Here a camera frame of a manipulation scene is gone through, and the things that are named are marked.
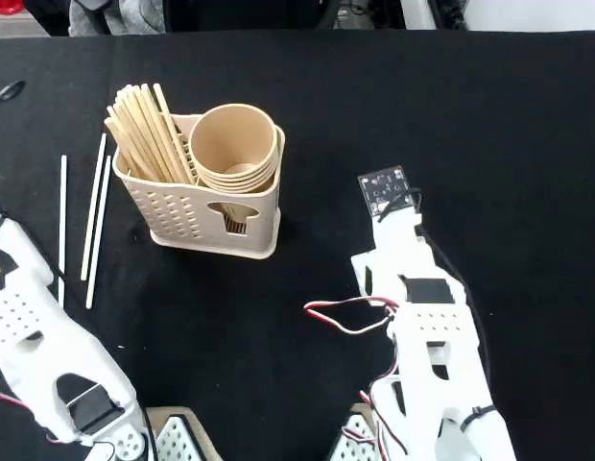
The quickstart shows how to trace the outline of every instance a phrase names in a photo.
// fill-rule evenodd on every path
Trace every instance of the beige paper cup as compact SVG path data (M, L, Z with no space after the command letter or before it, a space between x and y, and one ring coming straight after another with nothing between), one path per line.
M227 104L206 112L193 126L189 149L198 174L210 187L265 182L278 159L274 122L263 110Z

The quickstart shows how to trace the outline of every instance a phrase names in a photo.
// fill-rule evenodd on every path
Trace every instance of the white robotic arm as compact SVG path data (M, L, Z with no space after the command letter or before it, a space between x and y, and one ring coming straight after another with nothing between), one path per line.
M1 213L0 253L11 259L9 269L0 266L0 368L12 391L59 443L107 442L116 459L153 459L129 379L99 340L60 308L48 291L53 271L26 232ZM65 375L96 384L64 402L57 381ZM100 396L108 408L91 421L78 418L78 405L94 410L98 402L87 400Z
M428 240L417 233L419 203L401 168L365 175L360 184L376 248L351 262L362 297L393 304L387 334L396 357L362 393L375 435L364 443L383 461L513 461L464 286L437 266Z

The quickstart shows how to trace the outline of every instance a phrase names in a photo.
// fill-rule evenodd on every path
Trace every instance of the black table surface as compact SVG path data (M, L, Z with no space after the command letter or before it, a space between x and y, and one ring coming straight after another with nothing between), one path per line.
M398 163L484 317L518 459L595 459L595 33L0 40L0 87L18 79L24 92L0 108L0 204L56 257L68 155L67 274L81 295L118 88L159 82L175 113L255 104L285 130L271 258L158 247L113 178L94 308L67 298L144 404L193 408L224 459L323 459L387 368L382 330L347 337L300 309L356 294L349 257L372 247L356 177ZM0 404L0 460L82 453Z

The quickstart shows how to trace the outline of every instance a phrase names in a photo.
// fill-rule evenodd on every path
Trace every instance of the beige plastic basket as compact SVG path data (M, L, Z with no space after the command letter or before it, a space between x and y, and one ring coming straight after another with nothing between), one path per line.
M200 115L172 115L187 136ZM112 168L133 198L159 245L201 252L263 259L276 248L280 209L280 165L285 134L278 130L278 164L272 185L263 192L230 194L201 184L151 182L129 174L120 150ZM246 223L232 221L223 204L250 206L257 211Z

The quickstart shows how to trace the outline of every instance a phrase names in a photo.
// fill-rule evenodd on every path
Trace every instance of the white straw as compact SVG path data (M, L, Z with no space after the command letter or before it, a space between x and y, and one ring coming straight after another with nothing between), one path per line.
M90 192L90 206L88 207L88 221L86 222L86 237L84 238L83 268L80 271L80 280L86 281L88 274L88 260L90 259L90 241L93 237L93 224L95 222L95 207L99 195L99 179L102 176L102 163L104 163L104 152L106 151L106 134L102 134L99 143L99 154L95 166L95 177L93 178L93 190Z
M104 169L104 182L102 183L102 195L99 199L99 209L97 210L97 226L95 227L95 240L93 241L93 256L90 261L90 277L88 279L88 289L86 290L86 308L93 306L93 293L95 292L95 279L97 278L97 262L99 261L99 246L102 241L102 229L104 228L104 213L106 212L107 183L109 181L109 167L111 157L106 157L106 167Z
M65 274L65 214L67 208L67 156L60 156L59 269ZM65 281L59 277L59 305L65 304Z

